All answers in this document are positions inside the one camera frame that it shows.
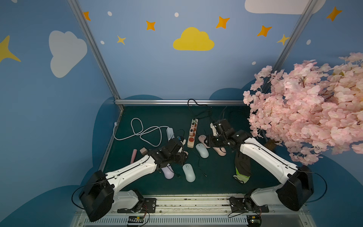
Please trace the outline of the white power strip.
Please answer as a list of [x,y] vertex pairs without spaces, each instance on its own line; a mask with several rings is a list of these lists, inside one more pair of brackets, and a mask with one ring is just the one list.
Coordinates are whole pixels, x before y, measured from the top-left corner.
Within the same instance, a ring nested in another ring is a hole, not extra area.
[[166,134],[167,134],[168,141],[170,141],[171,139],[174,139],[175,138],[174,130],[171,127],[167,127]]

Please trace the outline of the pink charger adapter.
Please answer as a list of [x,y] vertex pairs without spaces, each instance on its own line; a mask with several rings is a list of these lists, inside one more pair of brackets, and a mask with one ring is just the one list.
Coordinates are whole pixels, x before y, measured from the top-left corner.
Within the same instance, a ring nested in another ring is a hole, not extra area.
[[144,156],[144,155],[147,155],[148,153],[148,150],[146,148],[142,148],[140,149],[140,153]]

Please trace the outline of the black green work glove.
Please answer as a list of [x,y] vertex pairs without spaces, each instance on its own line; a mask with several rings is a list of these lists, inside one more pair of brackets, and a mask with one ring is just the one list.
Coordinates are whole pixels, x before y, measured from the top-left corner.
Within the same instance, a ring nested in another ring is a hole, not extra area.
[[245,184],[251,176],[251,158],[241,152],[235,154],[235,175],[233,178],[238,182]]

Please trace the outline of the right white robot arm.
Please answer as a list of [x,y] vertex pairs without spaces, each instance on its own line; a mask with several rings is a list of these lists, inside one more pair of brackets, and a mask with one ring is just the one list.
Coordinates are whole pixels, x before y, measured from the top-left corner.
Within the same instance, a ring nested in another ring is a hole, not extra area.
[[245,195],[248,208],[264,205],[284,205],[292,211],[299,211],[314,193],[313,176],[307,166],[297,165],[281,158],[261,145],[252,135],[243,130],[235,131],[226,119],[211,123],[213,133],[208,135],[205,143],[209,147],[226,147],[238,149],[267,171],[278,181],[279,185],[257,188]]

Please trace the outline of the aluminium frame rail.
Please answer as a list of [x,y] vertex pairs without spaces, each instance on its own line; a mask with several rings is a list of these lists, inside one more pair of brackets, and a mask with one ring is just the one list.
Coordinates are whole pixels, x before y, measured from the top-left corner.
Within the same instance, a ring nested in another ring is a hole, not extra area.
[[242,100],[153,100],[153,99],[116,99],[117,105],[137,106],[244,106]]

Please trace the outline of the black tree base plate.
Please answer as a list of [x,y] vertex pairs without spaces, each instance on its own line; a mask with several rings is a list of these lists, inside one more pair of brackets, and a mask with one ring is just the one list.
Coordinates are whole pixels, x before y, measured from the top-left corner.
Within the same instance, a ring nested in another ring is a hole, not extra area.
[[278,145],[277,145],[277,142],[276,142],[275,140],[268,140],[268,141],[264,144],[264,146],[265,146],[267,149],[269,149],[269,150],[271,150],[271,151],[274,151]]

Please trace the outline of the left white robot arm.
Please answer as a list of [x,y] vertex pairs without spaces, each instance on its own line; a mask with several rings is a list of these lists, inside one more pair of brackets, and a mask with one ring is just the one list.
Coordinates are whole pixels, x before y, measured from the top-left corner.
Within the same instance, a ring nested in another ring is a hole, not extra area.
[[78,196],[88,219],[95,222],[111,210],[139,210],[143,199],[140,193],[130,190],[122,196],[116,194],[139,178],[167,165],[184,165],[188,158],[187,152],[183,151],[186,143],[184,137],[172,138],[165,146],[146,151],[141,159],[124,168],[106,174],[101,170],[93,173]]

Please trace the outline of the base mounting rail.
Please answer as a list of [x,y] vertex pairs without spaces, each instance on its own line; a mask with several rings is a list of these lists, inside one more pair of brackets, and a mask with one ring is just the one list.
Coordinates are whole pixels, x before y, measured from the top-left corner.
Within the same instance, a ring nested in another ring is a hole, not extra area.
[[110,211],[92,222],[76,212],[72,227],[314,227],[303,206],[291,211],[283,205],[265,205],[256,211],[233,211],[230,198],[242,194],[150,195],[139,213]]

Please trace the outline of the purple pink garden fork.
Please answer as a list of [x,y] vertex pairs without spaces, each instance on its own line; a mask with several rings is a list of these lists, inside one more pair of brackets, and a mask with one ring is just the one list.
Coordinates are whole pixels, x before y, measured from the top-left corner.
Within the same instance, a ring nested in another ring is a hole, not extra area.
[[136,158],[137,153],[138,153],[138,150],[134,149],[133,152],[132,152],[132,155],[131,155],[131,160],[130,160],[131,164],[135,162],[135,158]]

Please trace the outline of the pink cherry blossom tree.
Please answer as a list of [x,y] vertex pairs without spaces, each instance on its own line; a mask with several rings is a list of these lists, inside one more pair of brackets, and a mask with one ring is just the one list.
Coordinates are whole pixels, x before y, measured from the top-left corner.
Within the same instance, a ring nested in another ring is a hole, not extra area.
[[363,55],[351,53],[334,67],[315,60],[295,64],[291,72],[271,66],[255,75],[244,92],[254,137],[266,136],[287,147],[304,165],[322,152],[363,152]]

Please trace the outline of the purple wireless mouse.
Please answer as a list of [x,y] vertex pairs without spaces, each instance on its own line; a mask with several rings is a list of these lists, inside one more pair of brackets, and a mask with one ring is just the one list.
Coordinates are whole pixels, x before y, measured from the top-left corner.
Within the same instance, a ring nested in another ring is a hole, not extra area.
[[175,175],[173,169],[170,166],[166,166],[161,169],[166,179],[172,179]]

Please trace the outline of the pink mouse near strip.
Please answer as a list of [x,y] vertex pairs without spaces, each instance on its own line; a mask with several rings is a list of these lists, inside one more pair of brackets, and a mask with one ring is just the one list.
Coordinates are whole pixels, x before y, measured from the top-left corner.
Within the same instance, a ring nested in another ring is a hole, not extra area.
[[200,143],[202,143],[206,148],[210,148],[206,143],[205,143],[205,140],[207,139],[207,136],[206,135],[200,135],[198,137]]

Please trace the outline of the cream red power strip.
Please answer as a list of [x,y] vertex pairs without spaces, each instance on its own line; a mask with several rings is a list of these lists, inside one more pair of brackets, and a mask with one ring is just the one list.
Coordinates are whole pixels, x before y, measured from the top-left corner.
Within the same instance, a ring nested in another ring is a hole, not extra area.
[[189,137],[188,137],[188,141],[187,141],[187,147],[188,148],[193,148],[194,144],[195,144],[195,137],[196,137],[196,131],[197,131],[197,127],[198,127],[198,119],[193,118],[192,122],[191,122],[191,127],[189,129]]

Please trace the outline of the light green wireless mouse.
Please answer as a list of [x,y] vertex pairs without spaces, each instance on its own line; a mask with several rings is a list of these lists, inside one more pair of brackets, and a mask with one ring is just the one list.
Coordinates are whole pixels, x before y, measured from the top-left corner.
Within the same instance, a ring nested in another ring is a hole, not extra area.
[[191,164],[184,164],[182,166],[182,169],[184,171],[185,178],[188,182],[192,183],[196,180],[196,176]]

